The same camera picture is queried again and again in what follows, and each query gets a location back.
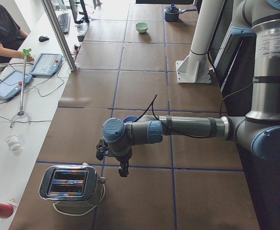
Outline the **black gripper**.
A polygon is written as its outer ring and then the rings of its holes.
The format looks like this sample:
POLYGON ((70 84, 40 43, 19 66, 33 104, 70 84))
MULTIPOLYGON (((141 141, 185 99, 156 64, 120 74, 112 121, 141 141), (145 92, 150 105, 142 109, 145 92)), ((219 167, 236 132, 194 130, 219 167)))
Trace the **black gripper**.
POLYGON ((129 160, 132 157, 132 150, 130 149, 125 155, 116 157, 116 159, 120 162, 120 167, 118 169, 119 175, 121 177, 127 177, 129 174, 129 160))

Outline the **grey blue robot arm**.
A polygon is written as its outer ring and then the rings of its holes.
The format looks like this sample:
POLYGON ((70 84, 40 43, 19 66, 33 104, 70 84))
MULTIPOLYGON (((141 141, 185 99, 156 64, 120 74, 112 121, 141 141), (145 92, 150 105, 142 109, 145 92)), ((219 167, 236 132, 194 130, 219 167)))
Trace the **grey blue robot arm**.
POLYGON ((280 0, 236 0, 231 31, 256 35, 251 110, 240 117, 198 118, 143 114, 134 122, 110 118, 102 125, 103 137, 96 157, 114 157, 119 174, 128 175, 132 146, 154 144, 165 135, 223 138, 267 160, 280 159, 280 0))

